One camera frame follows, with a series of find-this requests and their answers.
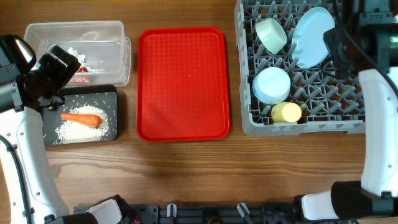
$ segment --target carrot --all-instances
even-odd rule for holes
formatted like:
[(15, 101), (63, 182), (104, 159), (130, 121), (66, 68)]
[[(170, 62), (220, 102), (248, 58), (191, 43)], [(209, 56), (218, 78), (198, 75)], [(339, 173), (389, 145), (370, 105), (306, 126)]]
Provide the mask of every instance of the carrot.
[(101, 124), (101, 118), (97, 115), (63, 113), (61, 114), (61, 118), (69, 121), (76, 121), (92, 127), (98, 127)]

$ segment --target gray dish rack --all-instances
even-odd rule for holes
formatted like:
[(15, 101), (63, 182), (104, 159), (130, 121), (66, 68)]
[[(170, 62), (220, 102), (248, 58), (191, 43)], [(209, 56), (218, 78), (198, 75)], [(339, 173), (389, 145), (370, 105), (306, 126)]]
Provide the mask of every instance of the gray dish rack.
[[(333, 12), (327, 0), (270, 1), (238, 0), (234, 10), (236, 45), (239, 50), (241, 114), (243, 131), (250, 136), (286, 136), (315, 131), (365, 132), (365, 110), (358, 77), (337, 80), (333, 64), (321, 68), (298, 68), (292, 58), (295, 44), (291, 44), (295, 26), (313, 7)], [(267, 18), (274, 18), (287, 35), (286, 46), (278, 53), (270, 53), (256, 35), (254, 26)], [(257, 100), (251, 90), (254, 77), (267, 67), (280, 67), (292, 81), (289, 97), (300, 105), (302, 117), (296, 123), (273, 123), (272, 105)]]

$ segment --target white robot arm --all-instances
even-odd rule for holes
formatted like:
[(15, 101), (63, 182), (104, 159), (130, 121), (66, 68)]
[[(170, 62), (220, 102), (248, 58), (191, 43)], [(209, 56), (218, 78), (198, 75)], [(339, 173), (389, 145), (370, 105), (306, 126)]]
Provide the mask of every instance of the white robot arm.
[[(296, 196), (301, 221), (398, 215), (397, 26), (391, 23), (388, 0), (345, 3), (343, 17), (351, 22), (356, 40), (335, 14), (339, 27), (325, 32), (324, 41), (334, 66), (344, 74), (340, 78), (359, 70), (366, 114), (365, 166), (361, 181), (336, 182), (330, 191)], [(338, 12), (335, 1), (333, 10)]]
[(118, 223), (126, 214), (135, 214), (120, 196), (84, 214), (69, 215), (55, 185), (44, 148), (43, 121), (33, 108), (40, 107), (39, 99), (51, 99), (65, 86), (80, 64), (58, 46), (51, 53), (40, 59), (39, 69), (30, 72), (36, 57), (29, 45), (16, 35), (0, 36), (0, 160), (11, 223)]
[[(398, 67), (390, 68), (390, 78), (398, 85)], [(375, 69), (359, 73), (366, 113), (366, 159), (361, 188), (382, 197), (390, 192), (398, 197), (398, 99)], [(301, 198), (306, 220), (337, 220), (331, 191)]]

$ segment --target black cutting board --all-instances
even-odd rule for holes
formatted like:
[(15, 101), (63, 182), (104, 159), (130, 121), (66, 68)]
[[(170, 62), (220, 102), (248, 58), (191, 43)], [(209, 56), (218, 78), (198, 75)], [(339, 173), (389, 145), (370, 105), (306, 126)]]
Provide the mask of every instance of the black cutting board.
[[(55, 130), (65, 122), (62, 113), (70, 113), (71, 109), (94, 106), (103, 110), (108, 116), (109, 131), (99, 141), (112, 141), (118, 137), (118, 94), (112, 85), (86, 86), (61, 90), (58, 96), (65, 97), (65, 104), (56, 110), (42, 110), (43, 140), (45, 146), (70, 144), (61, 142)], [(89, 142), (91, 139), (79, 139), (78, 142)]]

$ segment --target white bowl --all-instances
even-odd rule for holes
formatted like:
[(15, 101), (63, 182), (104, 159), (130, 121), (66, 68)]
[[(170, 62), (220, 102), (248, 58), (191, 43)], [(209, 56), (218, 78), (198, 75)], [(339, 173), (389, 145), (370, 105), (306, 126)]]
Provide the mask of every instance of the white bowl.
[(256, 32), (262, 44), (273, 54), (277, 54), (287, 43), (285, 30), (273, 18), (257, 23)]
[(283, 102), (288, 97), (290, 77), (280, 68), (266, 68), (256, 75), (252, 89), (259, 101), (275, 105)]

